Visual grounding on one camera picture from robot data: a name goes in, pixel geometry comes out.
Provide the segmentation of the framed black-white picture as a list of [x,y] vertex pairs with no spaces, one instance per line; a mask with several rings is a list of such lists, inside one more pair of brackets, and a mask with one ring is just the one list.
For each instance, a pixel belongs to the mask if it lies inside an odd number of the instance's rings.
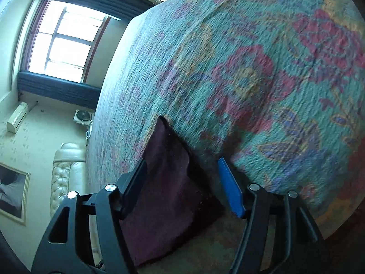
[[1,215],[26,225],[30,173],[1,164]]

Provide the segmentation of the white fan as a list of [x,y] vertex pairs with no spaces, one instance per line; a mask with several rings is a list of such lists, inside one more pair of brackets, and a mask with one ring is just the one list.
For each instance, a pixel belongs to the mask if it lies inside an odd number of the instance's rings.
[[93,119],[93,113],[86,110],[76,110],[74,114],[74,122],[82,126],[89,126]]

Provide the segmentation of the dark maroon pants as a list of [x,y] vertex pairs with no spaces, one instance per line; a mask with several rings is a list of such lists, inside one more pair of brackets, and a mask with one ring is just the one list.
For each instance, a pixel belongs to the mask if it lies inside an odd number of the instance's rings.
[[179,249],[224,214],[206,172],[162,116],[143,158],[147,179],[133,211],[121,222],[135,266]]

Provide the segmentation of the window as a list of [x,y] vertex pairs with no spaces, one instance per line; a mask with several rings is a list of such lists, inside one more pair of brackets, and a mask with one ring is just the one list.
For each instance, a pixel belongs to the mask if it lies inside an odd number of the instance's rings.
[[85,82],[109,21],[106,14],[83,6],[42,2],[29,31],[21,70]]

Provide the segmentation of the cream tufted headboard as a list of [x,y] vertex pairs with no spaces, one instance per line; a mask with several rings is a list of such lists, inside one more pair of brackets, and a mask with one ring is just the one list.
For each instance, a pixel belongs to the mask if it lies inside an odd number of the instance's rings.
[[86,147],[65,143],[55,153],[51,175],[50,217],[70,191],[87,193]]

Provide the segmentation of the white air conditioner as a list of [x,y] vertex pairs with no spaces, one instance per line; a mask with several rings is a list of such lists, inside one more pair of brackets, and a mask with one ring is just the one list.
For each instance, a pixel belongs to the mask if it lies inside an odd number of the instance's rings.
[[29,112],[28,104],[22,101],[18,105],[18,107],[14,110],[9,120],[7,121],[6,127],[8,132],[16,134],[20,125],[27,116],[28,112]]

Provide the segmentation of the floral bedspread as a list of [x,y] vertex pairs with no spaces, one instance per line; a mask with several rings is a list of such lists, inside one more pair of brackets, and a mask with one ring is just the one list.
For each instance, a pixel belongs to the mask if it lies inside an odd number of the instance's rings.
[[130,171],[157,119],[225,203],[217,162],[298,192],[323,237],[364,199],[364,18],[353,0],[167,0],[130,21],[87,148],[99,191]]

